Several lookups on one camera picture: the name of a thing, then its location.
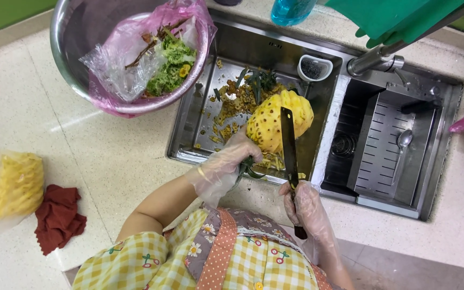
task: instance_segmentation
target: blue bottle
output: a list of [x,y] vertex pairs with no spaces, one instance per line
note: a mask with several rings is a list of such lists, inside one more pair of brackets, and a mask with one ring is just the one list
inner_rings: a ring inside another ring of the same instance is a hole
[[271,20],[281,26],[296,25],[306,19],[318,0],[275,0]]

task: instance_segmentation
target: knife blade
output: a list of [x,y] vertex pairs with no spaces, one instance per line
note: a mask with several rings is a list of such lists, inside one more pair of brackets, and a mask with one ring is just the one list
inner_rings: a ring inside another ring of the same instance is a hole
[[[282,149],[284,150],[284,165],[286,177],[291,185],[291,199],[295,202],[295,189],[298,185],[298,167],[296,164],[296,143],[293,126],[293,112],[290,109],[280,108],[280,125],[282,130]],[[303,227],[295,226],[295,236],[301,240],[307,239]]]

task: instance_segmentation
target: sink basin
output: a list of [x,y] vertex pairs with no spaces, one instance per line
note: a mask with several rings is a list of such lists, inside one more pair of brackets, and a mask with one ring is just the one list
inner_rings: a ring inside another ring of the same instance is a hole
[[[235,79],[245,66],[274,69],[277,81],[296,88],[314,112],[311,127],[296,141],[298,169],[307,180],[330,198],[428,219],[447,151],[448,126],[461,97],[460,82],[410,66],[403,67],[411,82],[408,88],[391,73],[371,71],[351,78],[346,64],[360,55],[356,50],[209,11],[218,31],[197,85],[180,102],[169,157],[196,164],[222,148],[209,139],[221,108],[221,102],[210,100],[213,90]],[[331,75],[321,82],[302,82],[296,68],[304,54],[330,60]],[[408,115],[400,110],[431,100],[441,100],[442,107]],[[241,114],[233,121],[242,125],[247,117]],[[231,125],[229,119],[220,129]],[[414,138],[403,150],[401,174],[391,186],[399,153],[396,137],[404,129],[412,129]],[[286,181],[284,171],[254,169],[266,174],[267,182]]]

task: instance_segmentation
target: metal spoon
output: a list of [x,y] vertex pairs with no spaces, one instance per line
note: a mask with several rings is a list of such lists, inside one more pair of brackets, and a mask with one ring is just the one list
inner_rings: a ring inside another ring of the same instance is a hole
[[400,164],[400,157],[402,156],[402,153],[404,152],[404,148],[406,148],[409,143],[411,143],[411,140],[413,139],[413,131],[410,129],[407,129],[403,131],[397,138],[396,144],[400,148],[400,153],[398,154],[398,159],[396,160],[396,165],[395,165],[395,170],[393,171],[393,178],[391,179],[391,186],[395,184],[395,177],[400,175],[400,168],[398,165]]

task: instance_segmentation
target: yellow checkered shirt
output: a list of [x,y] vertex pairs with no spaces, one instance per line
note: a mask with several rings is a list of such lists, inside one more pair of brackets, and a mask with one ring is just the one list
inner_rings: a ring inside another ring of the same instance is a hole
[[[184,260],[206,217],[196,210],[167,240],[143,232],[102,250],[83,263],[73,289],[194,289],[197,282]],[[318,289],[310,264],[293,248],[238,236],[223,289],[253,290],[257,282],[263,290]]]

